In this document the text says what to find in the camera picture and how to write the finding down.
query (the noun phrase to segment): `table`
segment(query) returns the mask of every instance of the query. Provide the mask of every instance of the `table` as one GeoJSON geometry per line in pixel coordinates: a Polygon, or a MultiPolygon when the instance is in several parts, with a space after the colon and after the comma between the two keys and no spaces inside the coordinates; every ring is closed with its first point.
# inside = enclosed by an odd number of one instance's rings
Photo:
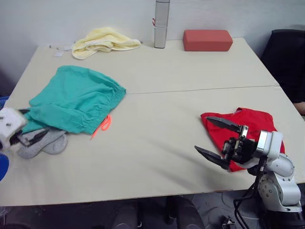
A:
{"type": "MultiPolygon", "coordinates": [[[[29,98],[47,83],[49,73],[41,78],[33,76],[35,66],[41,73],[39,63],[44,64],[38,60],[40,52],[38,49],[6,106],[26,106],[29,98]]],[[[269,80],[260,84],[205,90],[191,89],[188,85],[188,89],[178,92],[167,85],[166,91],[171,92],[150,93],[146,87],[145,93],[127,94],[111,113],[111,127],[99,132],[92,141],[89,135],[70,134],[67,148],[59,155],[40,153],[30,160],[14,155],[9,172],[0,182],[0,205],[62,204],[246,189],[253,176],[246,171],[222,170],[193,147],[198,145],[216,152],[202,126],[201,113],[231,113],[237,107],[266,111],[274,117],[275,127],[284,134],[286,152],[295,163],[295,179],[305,182],[305,122],[280,87],[268,85],[269,80]]]]}
{"type": "Polygon", "coordinates": [[[165,49],[145,43],[131,51],[99,52],[82,61],[70,52],[62,57],[54,56],[55,52],[38,47],[11,96],[22,93],[27,105],[62,65],[104,73],[128,94],[278,85],[243,38],[234,39],[228,52],[185,52],[182,41],[167,41],[165,49]]]}

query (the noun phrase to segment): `white wall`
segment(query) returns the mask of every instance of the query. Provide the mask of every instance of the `white wall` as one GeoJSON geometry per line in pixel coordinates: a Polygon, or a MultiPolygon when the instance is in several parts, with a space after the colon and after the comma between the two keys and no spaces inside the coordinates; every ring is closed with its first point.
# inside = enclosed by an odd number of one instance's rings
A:
{"type": "MultiPolygon", "coordinates": [[[[37,45],[72,43],[93,28],[151,40],[154,8],[155,0],[0,0],[0,72],[16,83],[37,45]]],[[[171,0],[167,39],[226,29],[260,55],[271,30],[302,24],[305,0],[171,0]]]]}

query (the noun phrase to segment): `yellow towel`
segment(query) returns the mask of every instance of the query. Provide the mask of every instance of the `yellow towel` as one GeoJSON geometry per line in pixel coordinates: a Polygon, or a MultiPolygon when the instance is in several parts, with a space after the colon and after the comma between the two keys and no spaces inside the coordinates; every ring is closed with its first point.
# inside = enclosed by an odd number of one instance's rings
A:
{"type": "Polygon", "coordinates": [[[84,60],[97,51],[126,51],[136,49],[141,45],[138,40],[130,39],[114,29],[105,27],[92,30],[84,39],[77,41],[72,47],[72,55],[84,60]]]}

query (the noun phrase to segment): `red foam block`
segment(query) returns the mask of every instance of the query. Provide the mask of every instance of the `red foam block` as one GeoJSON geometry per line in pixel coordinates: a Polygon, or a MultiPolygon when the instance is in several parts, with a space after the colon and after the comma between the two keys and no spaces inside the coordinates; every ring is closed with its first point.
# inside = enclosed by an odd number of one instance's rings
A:
{"type": "Polygon", "coordinates": [[[228,51],[233,43],[227,30],[185,30],[185,51],[228,51]]]}

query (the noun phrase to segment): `orange drawstring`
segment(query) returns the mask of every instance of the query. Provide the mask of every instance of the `orange drawstring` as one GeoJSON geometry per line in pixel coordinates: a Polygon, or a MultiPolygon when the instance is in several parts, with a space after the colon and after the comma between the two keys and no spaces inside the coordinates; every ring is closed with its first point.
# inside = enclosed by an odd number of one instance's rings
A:
{"type": "Polygon", "coordinates": [[[112,122],[112,118],[110,115],[107,115],[106,118],[102,121],[102,123],[96,128],[96,130],[93,132],[92,136],[91,136],[91,140],[96,136],[97,132],[99,131],[99,128],[102,131],[107,130],[112,122]]]}

